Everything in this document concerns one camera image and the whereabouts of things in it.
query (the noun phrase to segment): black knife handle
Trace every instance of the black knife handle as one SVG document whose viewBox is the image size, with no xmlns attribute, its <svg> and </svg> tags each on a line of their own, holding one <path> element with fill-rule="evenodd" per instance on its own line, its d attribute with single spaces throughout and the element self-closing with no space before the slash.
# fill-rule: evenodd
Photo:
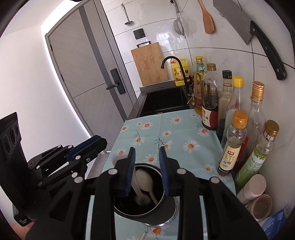
<svg viewBox="0 0 295 240">
<path fill-rule="evenodd" d="M 251 35 L 255 35 L 259 40 L 269 62 L 271 63 L 278 80 L 285 80 L 287 77 L 287 73 L 284 67 L 284 64 L 277 53 L 276 49 L 264 34 L 264 32 L 257 26 L 254 21 L 250 23 L 250 33 Z"/>
</svg>

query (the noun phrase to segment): light blue tablecloth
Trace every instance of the light blue tablecloth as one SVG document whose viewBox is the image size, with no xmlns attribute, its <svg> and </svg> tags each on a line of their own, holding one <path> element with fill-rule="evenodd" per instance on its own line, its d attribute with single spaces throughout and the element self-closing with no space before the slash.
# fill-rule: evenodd
<svg viewBox="0 0 295 240">
<path fill-rule="evenodd" d="M 191 171 L 199 178 L 218 176 L 235 194 L 231 175 L 221 177 L 216 171 L 222 149 L 215 131 L 205 129 L 201 117 L 193 109 L 126 121 L 104 171 L 113 167 L 114 157 L 127 155 L 130 147 L 136 149 L 136 163 L 149 163 L 160 167 L 158 149 L 161 146 L 166 148 L 168 157 L 178 161 L 181 168 Z M 169 226 L 147 229 L 142 223 L 115 214 L 115 224 L 118 240 L 140 240 L 145 231 L 147 235 L 144 239 L 177 239 L 178 217 Z M 203 226 L 204 239 L 207 239 L 204 217 Z"/>
</svg>

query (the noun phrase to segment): black bottle cap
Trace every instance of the black bottle cap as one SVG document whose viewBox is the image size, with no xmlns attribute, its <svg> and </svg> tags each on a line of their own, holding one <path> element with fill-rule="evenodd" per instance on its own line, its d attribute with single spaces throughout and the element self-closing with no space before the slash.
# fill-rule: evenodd
<svg viewBox="0 0 295 240">
<path fill-rule="evenodd" d="M 232 79 L 232 71 L 222 70 L 222 77 L 225 79 Z"/>
</svg>

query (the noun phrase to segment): white container lid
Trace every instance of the white container lid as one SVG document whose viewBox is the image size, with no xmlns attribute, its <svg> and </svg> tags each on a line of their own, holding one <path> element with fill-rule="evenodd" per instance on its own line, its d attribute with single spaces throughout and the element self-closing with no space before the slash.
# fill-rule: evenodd
<svg viewBox="0 0 295 240">
<path fill-rule="evenodd" d="M 259 197 L 266 188 L 266 180 L 264 176 L 255 174 L 244 187 L 244 196 L 249 200 Z"/>
</svg>

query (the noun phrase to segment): cleaver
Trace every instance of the cleaver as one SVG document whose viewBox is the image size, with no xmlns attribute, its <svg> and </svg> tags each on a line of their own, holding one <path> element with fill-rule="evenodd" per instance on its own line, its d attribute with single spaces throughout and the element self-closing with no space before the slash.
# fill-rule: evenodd
<svg viewBox="0 0 295 240">
<path fill-rule="evenodd" d="M 232 25 L 247 45 L 252 36 L 257 37 L 276 73 L 277 79 L 285 80 L 287 73 L 284 64 L 276 49 L 258 25 L 231 0 L 213 0 L 213 6 Z"/>
</svg>

